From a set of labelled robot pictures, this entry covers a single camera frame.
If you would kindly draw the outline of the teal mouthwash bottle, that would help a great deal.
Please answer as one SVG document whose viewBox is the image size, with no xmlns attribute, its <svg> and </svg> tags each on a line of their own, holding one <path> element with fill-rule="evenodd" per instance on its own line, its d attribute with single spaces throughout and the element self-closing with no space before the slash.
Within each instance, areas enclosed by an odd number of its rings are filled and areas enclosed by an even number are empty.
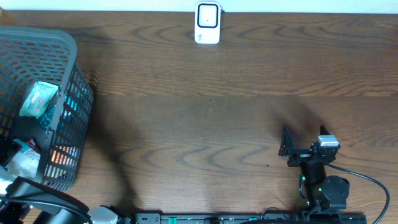
<svg viewBox="0 0 398 224">
<path fill-rule="evenodd" d="M 42 114 L 39 117 L 38 122 L 42 128 L 44 128 L 44 129 L 50 128 L 54 113 L 55 113 L 55 106 L 48 109 L 44 114 Z"/>
</svg>

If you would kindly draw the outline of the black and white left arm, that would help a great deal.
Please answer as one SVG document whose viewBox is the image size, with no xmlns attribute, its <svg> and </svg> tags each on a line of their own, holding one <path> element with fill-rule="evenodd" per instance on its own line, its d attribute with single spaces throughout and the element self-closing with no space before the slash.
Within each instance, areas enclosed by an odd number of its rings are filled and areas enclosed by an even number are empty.
<svg viewBox="0 0 398 224">
<path fill-rule="evenodd" d="M 83 202 L 1 168 L 1 223 L 23 223 L 32 208 L 40 210 L 35 223 L 135 223 L 134 215 L 114 206 L 90 209 Z"/>
</svg>

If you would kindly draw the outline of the teal wet wipes pack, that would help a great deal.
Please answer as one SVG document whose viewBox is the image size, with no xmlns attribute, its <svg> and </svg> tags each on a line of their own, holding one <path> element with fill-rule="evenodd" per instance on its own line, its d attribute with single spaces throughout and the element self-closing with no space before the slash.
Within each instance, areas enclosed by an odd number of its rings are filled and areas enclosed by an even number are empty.
<svg viewBox="0 0 398 224">
<path fill-rule="evenodd" d="M 58 92 L 58 89 L 58 85 L 47 82 L 35 82 L 21 106 L 19 116 L 35 118 L 42 116 L 46 112 L 52 98 Z"/>
</svg>

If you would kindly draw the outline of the cream snack bag blue edges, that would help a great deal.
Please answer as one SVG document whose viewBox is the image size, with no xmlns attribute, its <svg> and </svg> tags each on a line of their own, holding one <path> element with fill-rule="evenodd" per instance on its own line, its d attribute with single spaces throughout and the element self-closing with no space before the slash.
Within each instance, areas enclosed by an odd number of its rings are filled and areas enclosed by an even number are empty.
<svg viewBox="0 0 398 224">
<path fill-rule="evenodd" d="M 6 170 L 13 176 L 34 179 L 40 162 L 40 148 L 33 139 L 24 142 L 13 140 L 17 147 L 16 153 L 6 165 Z"/>
</svg>

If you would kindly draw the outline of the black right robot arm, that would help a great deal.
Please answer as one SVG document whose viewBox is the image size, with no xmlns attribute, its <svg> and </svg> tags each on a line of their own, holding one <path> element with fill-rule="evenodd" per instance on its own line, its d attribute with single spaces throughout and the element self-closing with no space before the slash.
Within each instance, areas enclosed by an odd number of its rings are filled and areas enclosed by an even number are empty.
<svg viewBox="0 0 398 224">
<path fill-rule="evenodd" d="M 287 157 L 289 167 L 299 167 L 299 192 L 308 206 L 319 212 L 340 211 L 347 208 L 350 184 L 337 175 L 327 175 L 325 166 L 336 159 L 340 149 L 337 138 L 320 126 L 320 135 L 307 149 L 297 149 L 288 127 L 282 130 L 278 156 Z"/>
</svg>

